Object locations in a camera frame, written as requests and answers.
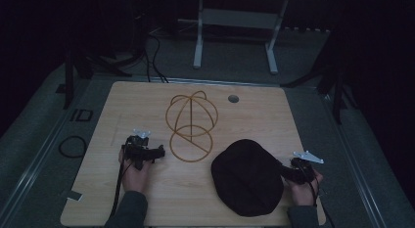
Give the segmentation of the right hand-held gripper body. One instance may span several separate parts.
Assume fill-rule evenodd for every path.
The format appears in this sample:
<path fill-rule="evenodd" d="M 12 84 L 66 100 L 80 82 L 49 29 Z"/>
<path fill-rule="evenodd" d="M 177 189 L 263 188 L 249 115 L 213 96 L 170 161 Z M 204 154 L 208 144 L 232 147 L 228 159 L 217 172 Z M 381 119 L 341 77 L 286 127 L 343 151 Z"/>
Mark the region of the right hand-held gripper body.
<path fill-rule="evenodd" d="M 297 184 L 312 182 L 315 173 L 311 165 L 312 162 L 323 164 L 324 160 L 315 156 L 310 151 L 293 152 L 291 159 L 292 174 L 290 180 Z"/>

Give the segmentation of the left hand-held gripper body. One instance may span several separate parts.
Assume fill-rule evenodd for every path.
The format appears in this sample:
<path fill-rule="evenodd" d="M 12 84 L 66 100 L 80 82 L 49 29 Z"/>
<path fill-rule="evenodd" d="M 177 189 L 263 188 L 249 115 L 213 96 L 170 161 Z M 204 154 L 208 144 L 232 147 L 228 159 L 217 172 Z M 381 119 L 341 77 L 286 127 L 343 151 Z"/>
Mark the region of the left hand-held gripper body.
<path fill-rule="evenodd" d="M 121 147 L 123 159 L 132 162 L 136 169 L 141 170 L 145 161 L 154 161 L 156 153 L 148 148 L 150 131 L 133 130 L 133 135 L 126 139 Z"/>

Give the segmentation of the black hat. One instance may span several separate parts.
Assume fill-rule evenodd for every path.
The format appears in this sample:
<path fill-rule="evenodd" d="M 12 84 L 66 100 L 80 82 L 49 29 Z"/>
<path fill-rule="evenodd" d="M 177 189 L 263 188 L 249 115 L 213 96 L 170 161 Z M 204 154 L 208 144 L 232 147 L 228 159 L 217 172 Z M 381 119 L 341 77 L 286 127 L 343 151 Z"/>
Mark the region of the black hat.
<path fill-rule="evenodd" d="M 211 163 L 217 196 L 240 216 L 271 213 L 282 199 L 281 163 L 256 141 L 232 143 Z"/>

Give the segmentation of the gold wire hat stand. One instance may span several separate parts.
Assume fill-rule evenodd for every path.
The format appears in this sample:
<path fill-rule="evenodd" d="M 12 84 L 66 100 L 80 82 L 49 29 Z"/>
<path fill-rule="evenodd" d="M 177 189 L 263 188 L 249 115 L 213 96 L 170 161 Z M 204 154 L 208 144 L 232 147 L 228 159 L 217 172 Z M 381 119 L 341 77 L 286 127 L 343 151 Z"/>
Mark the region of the gold wire hat stand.
<path fill-rule="evenodd" d="M 173 155 L 184 162 L 204 160 L 213 149 L 211 131 L 218 117 L 218 109 L 205 91 L 173 96 L 164 115 L 171 130 L 169 148 Z"/>

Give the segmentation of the person's right hand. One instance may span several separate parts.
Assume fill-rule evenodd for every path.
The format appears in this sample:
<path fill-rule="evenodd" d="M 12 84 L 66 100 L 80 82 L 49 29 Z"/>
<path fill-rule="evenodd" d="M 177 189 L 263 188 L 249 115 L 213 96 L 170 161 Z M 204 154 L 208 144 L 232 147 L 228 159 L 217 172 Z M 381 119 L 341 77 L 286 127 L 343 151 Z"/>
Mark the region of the person's right hand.
<path fill-rule="evenodd" d="M 309 184 L 297 184 L 286 180 L 293 198 L 294 205 L 316 205 L 316 198 L 319 192 L 319 183 L 323 180 L 323 175 L 317 170 L 314 171 L 315 179 Z"/>

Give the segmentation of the person's left hand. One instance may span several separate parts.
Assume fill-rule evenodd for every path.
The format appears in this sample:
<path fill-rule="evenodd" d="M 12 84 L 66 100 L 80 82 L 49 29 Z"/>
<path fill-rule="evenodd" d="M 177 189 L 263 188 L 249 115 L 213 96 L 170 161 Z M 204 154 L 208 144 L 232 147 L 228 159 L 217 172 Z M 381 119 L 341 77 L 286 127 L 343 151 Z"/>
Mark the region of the person's left hand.
<path fill-rule="evenodd" d="M 130 160 L 123 158 L 123 151 L 118 153 L 118 161 L 123 166 L 122 186 L 125 192 L 134 191 L 144 194 L 152 163 L 145 161 L 141 170 L 138 170 Z"/>

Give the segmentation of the black tripod stand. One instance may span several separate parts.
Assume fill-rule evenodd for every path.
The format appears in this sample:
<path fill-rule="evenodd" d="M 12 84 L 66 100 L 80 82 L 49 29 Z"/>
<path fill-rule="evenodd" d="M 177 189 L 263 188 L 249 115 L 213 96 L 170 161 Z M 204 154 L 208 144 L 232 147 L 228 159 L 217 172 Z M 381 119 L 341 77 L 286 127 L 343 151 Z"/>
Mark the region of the black tripod stand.
<path fill-rule="evenodd" d="M 281 87 L 294 88 L 320 76 L 316 90 L 321 95 L 328 95 L 334 90 L 332 115 L 336 123 L 341 124 L 343 86 L 351 58 L 352 52 L 346 42 L 341 37 L 331 34 L 312 65 L 311 71 L 298 79 L 281 84 Z"/>
<path fill-rule="evenodd" d="M 106 62 L 104 59 L 97 55 L 94 55 L 85 49 L 71 49 L 67 50 L 65 54 L 65 104 L 64 109 L 67 110 L 74 98 L 74 76 L 73 69 L 77 68 L 78 74 L 84 78 L 91 78 L 92 73 L 82 71 L 81 67 L 86 66 L 88 63 L 96 63 L 109 72 L 122 77 L 131 77 L 131 74 L 121 71 L 115 66 Z"/>

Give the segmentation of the white metal table frame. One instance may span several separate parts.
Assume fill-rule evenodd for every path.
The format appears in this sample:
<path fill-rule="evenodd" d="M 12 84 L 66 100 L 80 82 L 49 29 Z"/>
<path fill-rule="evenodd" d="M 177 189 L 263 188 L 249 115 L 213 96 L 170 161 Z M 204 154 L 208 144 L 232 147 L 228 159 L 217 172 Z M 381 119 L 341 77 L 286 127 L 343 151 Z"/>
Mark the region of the white metal table frame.
<path fill-rule="evenodd" d="M 193 68 L 200 68 L 202 66 L 204 26 L 221 25 L 271 30 L 273 32 L 272 37 L 264 44 L 264 49 L 270 73 L 277 74 L 278 66 L 274 54 L 274 46 L 279 31 L 281 30 L 288 3 L 289 0 L 283 0 L 279 12 L 277 14 L 271 14 L 207 8 L 204 0 L 198 0 L 198 17 L 196 20 L 197 40 L 194 52 Z"/>

